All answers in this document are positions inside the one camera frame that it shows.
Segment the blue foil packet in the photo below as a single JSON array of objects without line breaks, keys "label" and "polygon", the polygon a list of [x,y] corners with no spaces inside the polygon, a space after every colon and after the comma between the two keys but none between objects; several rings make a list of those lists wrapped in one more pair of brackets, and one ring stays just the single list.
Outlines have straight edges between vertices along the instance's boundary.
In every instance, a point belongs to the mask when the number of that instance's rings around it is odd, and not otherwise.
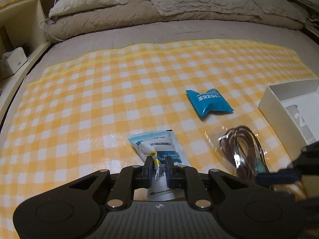
[{"label": "blue foil packet", "polygon": [[193,90],[186,90],[187,96],[200,117],[210,112],[233,112],[233,108],[216,89],[199,93]]}]

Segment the beige quilted duvet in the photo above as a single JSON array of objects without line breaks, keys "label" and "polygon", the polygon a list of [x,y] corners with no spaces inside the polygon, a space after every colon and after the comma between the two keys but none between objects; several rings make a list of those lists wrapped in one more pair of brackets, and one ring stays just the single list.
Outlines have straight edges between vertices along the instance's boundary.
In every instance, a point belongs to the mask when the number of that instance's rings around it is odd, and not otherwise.
[{"label": "beige quilted duvet", "polygon": [[50,17],[47,40],[58,43],[86,33],[156,22],[219,20],[299,30],[305,16],[287,0],[128,0],[125,5]]}]

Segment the white tissue box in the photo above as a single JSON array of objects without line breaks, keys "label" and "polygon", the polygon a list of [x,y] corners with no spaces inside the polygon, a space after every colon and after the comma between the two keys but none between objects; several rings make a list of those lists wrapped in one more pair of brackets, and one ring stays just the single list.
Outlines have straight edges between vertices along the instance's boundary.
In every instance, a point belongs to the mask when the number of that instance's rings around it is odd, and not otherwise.
[{"label": "white tissue box", "polygon": [[21,47],[16,48],[11,52],[4,53],[1,59],[2,79],[14,75],[26,62],[27,57]]}]

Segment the wooden side shelf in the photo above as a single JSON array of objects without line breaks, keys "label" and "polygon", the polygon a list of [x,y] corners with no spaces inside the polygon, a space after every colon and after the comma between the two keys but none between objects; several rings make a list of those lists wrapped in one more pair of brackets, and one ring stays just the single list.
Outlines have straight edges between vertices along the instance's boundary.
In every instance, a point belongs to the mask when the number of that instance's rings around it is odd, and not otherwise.
[{"label": "wooden side shelf", "polygon": [[23,48],[27,62],[13,75],[1,78],[1,119],[29,70],[49,48],[40,23],[58,0],[8,0],[1,3],[1,54]]}]

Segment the white blue medicine sachet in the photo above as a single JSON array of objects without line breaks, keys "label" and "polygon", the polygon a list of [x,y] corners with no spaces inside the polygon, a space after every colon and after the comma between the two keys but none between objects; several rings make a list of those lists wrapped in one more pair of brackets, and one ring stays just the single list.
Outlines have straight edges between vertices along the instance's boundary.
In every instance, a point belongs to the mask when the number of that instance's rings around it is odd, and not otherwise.
[{"label": "white blue medicine sachet", "polygon": [[132,135],[128,141],[143,161],[146,161],[147,157],[153,159],[155,170],[151,187],[148,189],[148,200],[170,201],[183,198],[183,190],[170,189],[166,184],[167,157],[171,157],[175,165],[190,165],[174,132],[172,130],[146,132]]}]

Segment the grey bed sheet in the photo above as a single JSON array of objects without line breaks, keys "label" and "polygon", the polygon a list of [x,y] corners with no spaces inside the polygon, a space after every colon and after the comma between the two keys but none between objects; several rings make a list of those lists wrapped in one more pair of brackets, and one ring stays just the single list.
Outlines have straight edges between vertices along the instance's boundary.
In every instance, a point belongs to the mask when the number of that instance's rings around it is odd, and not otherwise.
[{"label": "grey bed sheet", "polygon": [[1,143],[5,142],[26,85],[38,80],[45,68],[100,50],[121,49],[141,43],[163,44],[199,39],[249,39],[285,46],[297,52],[302,61],[318,74],[318,39],[307,31],[249,22],[187,20],[88,33],[53,45],[24,78],[1,122]]}]

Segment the yellow white checkered cloth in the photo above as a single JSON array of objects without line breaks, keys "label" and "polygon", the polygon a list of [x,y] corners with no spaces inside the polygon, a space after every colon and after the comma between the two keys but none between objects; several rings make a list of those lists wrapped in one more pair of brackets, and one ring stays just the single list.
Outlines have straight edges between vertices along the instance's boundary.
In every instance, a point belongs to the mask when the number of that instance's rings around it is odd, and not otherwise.
[{"label": "yellow white checkered cloth", "polygon": [[[137,44],[47,67],[28,84],[1,145],[1,238],[17,238],[12,216],[25,199],[99,169],[142,161],[128,137],[171,129],[200,172],[231,172],[207,134],[252,128],[271,170],[290,159],[258,109],[269,85],[314,79],[293,49],[250,40]],[[186,90],[216,89],[233,112],[200,117]]]}]

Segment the white cardboard box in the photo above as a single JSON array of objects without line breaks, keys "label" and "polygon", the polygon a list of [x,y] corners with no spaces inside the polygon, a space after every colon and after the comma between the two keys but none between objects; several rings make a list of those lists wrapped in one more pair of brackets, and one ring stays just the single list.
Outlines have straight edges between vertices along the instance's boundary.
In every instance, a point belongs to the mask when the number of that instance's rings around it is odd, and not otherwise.
[{"label": "white cardboard box", "polygon": [[258,108],[292,160],[318,141],[318,79],[270,85]]}]

